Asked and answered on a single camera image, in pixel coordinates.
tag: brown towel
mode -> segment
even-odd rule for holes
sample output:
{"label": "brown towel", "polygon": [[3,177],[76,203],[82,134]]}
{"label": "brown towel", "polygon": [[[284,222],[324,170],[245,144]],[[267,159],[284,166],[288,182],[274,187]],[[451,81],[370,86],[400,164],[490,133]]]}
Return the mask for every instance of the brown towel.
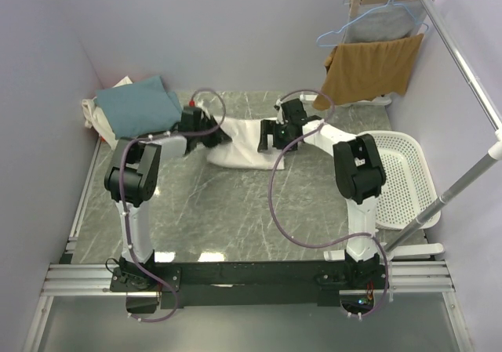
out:
{"label": "brown towel", "polygon": [[[340,44],[324,65],[327,70],[322,92],[336,105],[372,100],[391,92],[406,93],[423,34],[387,42]],[[329,108],[329,101],[318,96],[318,111]]]}

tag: gray marble surface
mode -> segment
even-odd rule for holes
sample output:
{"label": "gray marble surface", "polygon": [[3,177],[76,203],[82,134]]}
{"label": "gray marble surface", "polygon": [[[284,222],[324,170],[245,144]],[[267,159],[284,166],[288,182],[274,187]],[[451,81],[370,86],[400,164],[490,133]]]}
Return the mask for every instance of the gray marble surface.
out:
{"label": "gray marble surface", "polygon": [[[273,105],[282,94],[223,96],[228,116],[260,119],[275,116]],[[178,95],[182,104],[190,97]],[[218,114],[213,104],[210,110]],[[339,107],[331,123],[352,133],[391,127],[383,107]],[[270,172],[223,169],[209,164],[205,155],[205,150],[197,150],[160,168],[150,200],[151,239],[157,252],[174,253],[177,261],[197,261],[203,253],[206,259],[230,261],[322,259],[322,251],[296,246],[278,232],[267,206]],[[102,143],[72,263],[103,263],[122,251],[118,212],[103,185],[110,159],[111,149]],[[275,177],[274,194],[278,218],[295,238],[318,244],[347,234],[347,208],[336,188],[333,159],[319,149],[303,145],[289,153],[285,170]],[[387,241],[396,234],[380,230],[378,236]],[[424,233],[419,230],[407,242],[424,243]]]}

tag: blue hanger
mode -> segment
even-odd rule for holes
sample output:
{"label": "blue hanger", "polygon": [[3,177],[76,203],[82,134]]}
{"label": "blue hanger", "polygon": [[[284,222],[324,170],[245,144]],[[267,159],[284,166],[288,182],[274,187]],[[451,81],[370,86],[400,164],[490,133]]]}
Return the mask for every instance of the blue hanger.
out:
{"label": "blue hanger", "polygon": [[377,7],[374,7],[368,11],[366,11],[365,13],[363,13],[361,16],[359,16],[358,18],[356,19],[353,19],[352,21],[348,22],[347,24],[345,24],[342,28],[340,28],[340,30],[338,31],[329,31],[329,32],[326,32],[324,34],[321,34],[319,37],[317,37],[317,40],[315,40],[315,44],[319,47],[319,48],[334,48],[336,45],[320,45],[319,44],[319,41],[321,40],[321,38],[327,36],[327,35],[330,35],[330,34],[339,34],[341,32],[344,31],[345,28],[349,27],[350,25],[352,25],[353,23],[355,23],[356,21],[362,19],[364,16],[368,15],[369,13],[372,13],[373,11],[377,10],[377,9],[383,9],[385,7],[387,7],[388,5],[392,4],[392,5],[400,5],[402,7],[405,8],[405,10],[408,12],[408,14],[413,18],[413,21],[415,22],[415,26],[417,25],[424,25],[427,29],[425,30],[425,33],[427,33],[427,31],[429,30],[429,24],[426,24],[424,23],[423,21],[418,21],[418,19],[411,13],[411,11],[409,10],[409,7],[403,3],[393,3],[394,0],[388,0],[387,3],[385,3],[385,5],[379,5]]}

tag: blue cloth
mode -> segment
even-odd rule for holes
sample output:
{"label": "blue cloth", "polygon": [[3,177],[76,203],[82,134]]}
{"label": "blue cloth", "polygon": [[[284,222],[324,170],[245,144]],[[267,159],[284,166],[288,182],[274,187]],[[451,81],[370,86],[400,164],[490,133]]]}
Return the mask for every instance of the blue cloth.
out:
{"label": "blue cloth", "polygon": [[96,91],[96,104],[117,139],[167,131],[180,121],[182,110],[177,95],[164,90],[160,76]]}

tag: white laundry basket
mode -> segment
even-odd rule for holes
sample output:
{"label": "white laundry basket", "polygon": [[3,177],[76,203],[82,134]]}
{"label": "white laundry basket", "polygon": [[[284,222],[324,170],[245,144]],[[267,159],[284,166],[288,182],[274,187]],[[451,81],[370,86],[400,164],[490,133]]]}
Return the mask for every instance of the white laundry basket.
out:
{"label": "white laundry basket", "polygon": [[[424,152],[409,135],[394,131],[366,131],[375,138],[387,183],[378,201],[376,224],[388,229],[403,229],[436,198]],[[422,228],[439,221],[434,215]]]}

